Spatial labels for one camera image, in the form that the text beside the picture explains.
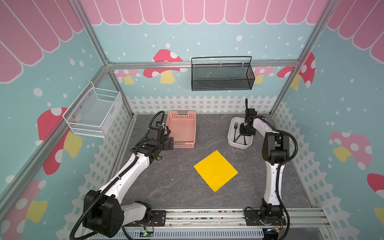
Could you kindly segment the purple metal fork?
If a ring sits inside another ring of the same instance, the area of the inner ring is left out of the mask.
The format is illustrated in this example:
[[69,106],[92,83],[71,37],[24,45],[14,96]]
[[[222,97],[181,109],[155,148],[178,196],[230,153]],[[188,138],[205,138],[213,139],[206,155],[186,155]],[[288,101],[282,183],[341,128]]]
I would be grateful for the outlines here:
[[238,122],[235,122],[235,124],[234,124],[234,139],[233,140],[235,140],[235,138],[237,137],[237,129],[238,129],[238,125],[239,125],[239,123]]

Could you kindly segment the yellow paper napkin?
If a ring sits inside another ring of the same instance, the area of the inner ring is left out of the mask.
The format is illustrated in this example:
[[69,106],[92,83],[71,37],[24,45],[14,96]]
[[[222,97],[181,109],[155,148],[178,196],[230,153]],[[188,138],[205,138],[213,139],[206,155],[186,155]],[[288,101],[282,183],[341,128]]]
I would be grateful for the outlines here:
[[194,165],[194,168],[213,192],[217,192],[238,174],[219,151],[211,153]]

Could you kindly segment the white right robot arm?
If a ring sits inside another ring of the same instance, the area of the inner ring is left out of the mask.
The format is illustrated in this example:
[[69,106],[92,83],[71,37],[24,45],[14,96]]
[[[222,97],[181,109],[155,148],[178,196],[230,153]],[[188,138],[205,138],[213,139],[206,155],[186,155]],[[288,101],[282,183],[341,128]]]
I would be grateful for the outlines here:
[[285,165],[298,153],[298,142],[292,134],[278,130],[255,109],[250,109],[248,100],[245,100],[245,106],[240,135],[253,137],[260,133],[264,137],[262,157],[266,163],[267,180],[260,209],[246,207],[244,215],[248,224],[258,221],[268,227],[263,230],[265,240],[283,240],[288,235],[291,221],[281,197],[282,175]]

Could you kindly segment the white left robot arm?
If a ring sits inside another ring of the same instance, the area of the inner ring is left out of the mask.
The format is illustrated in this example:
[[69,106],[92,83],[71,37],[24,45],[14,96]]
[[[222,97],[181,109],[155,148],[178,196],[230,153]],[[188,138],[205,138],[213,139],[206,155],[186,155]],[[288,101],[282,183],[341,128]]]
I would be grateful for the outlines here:
[[122,169],[99,190],[90,190],[84,197],[83,213],[71,230],[69,238],[75,236],[83,226],[91,233],[80,236],[81,240],[96,234],[114,237],[119,230],[133,222],[146,228],[154,221],[152,206],[143,201],[122,206],[123,198],[138,176],[155,160],[161,160],[161,151],[174,147],[171,130],[164,124],[165,111],[159,111],[151,119],[147,132],[130,150],[130,157]]

